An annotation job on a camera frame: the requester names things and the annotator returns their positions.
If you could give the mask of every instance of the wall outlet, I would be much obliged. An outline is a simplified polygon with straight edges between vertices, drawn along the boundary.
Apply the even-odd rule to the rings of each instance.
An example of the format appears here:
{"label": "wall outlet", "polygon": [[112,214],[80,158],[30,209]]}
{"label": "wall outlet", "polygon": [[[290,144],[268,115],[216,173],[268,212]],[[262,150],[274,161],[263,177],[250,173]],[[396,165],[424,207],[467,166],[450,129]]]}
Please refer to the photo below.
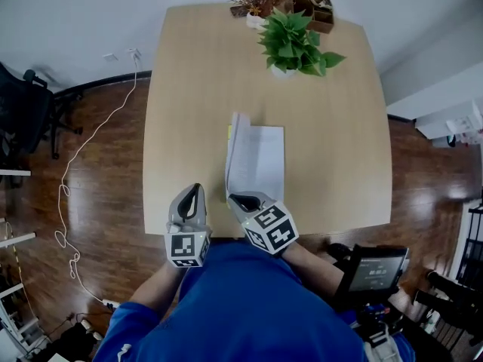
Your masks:
{"label": "wall outlet", "polygon": [[141,58],[141,53],[137,48],[126,48],[125,52],[126,54],[134,55],[137,59]]}
{"label": "wall outlet", "polygon": [[117,56],[114,55],[114,54],[103,55],[103,58],[106,62],[117,62],[118,61]]}

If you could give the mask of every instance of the power cord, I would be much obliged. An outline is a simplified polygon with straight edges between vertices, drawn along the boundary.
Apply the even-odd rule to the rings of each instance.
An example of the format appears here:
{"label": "power cord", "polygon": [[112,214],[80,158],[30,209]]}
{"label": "power cord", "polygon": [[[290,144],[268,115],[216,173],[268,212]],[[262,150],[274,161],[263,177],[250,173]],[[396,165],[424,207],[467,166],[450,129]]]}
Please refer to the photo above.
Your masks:
{"label": "power cord", "polygon": [[60,221],[62,222],[62,225],[63,225],[63,232],[62,231],[58,231],[58,230],[55,231],[55,233],[54,233],[55,239],[57,240],[57,243],[59,243],[59,245],[62,248],[66,248],[67,246],[69,246],[69,247],[71,247],[75,251],[74,257],[71,258],[71,260],[69,260],[70,277],[72,279],[77,279],[78,282],[81,284],[81,287],[84,289],[84,291],[86,293],[88,293],[89,295],[91,295],[93,298],[95,298],[100,303],[103,303],[102,299],[99,299],[91,291],[89,291],[87,288],[85,288],[84,284],[82,283],[81,278],[78,275],[77,263],[81,259],[81,253],[79,252],[79,250],[76,247],[74,247],[74,245],[72,245],[71,243],[69,243],[69,241],[67,240],[67,227],[66,227],[66,223],[63,221],[62,211],[60,210],[60,196],[61,196],[60,192],[63,191],[63,193],[64,193],[64,195],[66,197],[70,197],[70,189],[64,183],[64,180],[66,178],[67,172],[69,171],[70,164],[77,158],[77,155],[84,148],[84,146],[86,146],[94,138],[94,136],[96,135],[97,131],[103,125],[105,125],[109,121],[109,119],[115,113],[117,113],[117,111],[119,111],[122,108],[124,108],[126,102],[128,101],[129,96],[135,90],[136,83],[137,83],[137,55],[134,54],[134,53],[132,53],[131,54],[131,57],[133,58],[134,65],[135,65],[135,69],[136,69],[135,72],[134,72],[134,86],[133,86],[133,88],[131,89],[131,91],[129,91],[128,95],[126,96],[126,98],[124,100],[124,103],[122,103],[122,106],[119,106],[117,109],[115,109],[113,112],[111,112],[111,114],[109,114],[109,116],[106,118],[106,120],[96,128],[96,130],[92,133],[92,135],[81,145],[81,147],[78,149],[78,151],[74,154],[74,157],[72,157],[70,159],[70,161],[67,163],[66,171],[64,172],[64,174],[62,176],[62,180],[60,181],[60,185],[59,185],[59,195],[58,195],[58,199],[57,199],[57,209],[59,210]]}

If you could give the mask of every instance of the white flower pot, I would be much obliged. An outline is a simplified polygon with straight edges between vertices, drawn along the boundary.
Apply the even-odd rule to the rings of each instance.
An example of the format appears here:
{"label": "white flower pot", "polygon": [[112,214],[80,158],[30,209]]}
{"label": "white flower pot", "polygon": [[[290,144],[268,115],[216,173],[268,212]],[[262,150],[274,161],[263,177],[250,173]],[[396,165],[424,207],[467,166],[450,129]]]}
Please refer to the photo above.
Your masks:
{"label": "white flower pot", "polygon": [[273,75],[280,79],[290,78],[297,71],[296,69],[288,69],[287,72],[283,72],[280,68],[275,67],[275,64],[272,64],[270,69],[272,70]]}
{"label": "white flower pot", "polygon": [[264,29],[262,26],[266,24],[266,20],[260,16],[254,16],[251,12],[247,14],[247,26],[255,29]]}

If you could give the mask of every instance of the blue shirt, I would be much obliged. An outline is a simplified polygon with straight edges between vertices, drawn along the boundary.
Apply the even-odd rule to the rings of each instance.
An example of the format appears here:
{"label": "blue shirt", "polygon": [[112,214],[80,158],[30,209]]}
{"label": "blue shirt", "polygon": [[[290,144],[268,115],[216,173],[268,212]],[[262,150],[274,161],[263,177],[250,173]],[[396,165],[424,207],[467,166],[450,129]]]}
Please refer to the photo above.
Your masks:
{"label": "blue shirt", "polygon": [[151,309],[119,306],[94,362],[365,361],[363,342],[282,259],[247,244],[210,247],[180,302],[160,323]]}

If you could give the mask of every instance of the white paper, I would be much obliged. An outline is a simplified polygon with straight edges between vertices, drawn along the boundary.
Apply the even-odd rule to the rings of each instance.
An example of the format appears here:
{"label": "white paper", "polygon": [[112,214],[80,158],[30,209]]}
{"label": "white paper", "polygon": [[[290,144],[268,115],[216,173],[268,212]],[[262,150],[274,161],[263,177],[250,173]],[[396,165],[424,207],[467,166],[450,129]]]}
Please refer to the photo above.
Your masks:
{"label": "white paper", "polygon": [[284,200],[284,128],[250,126],[235,113],[226,156],[226,196],[236,192],[263,192]]}

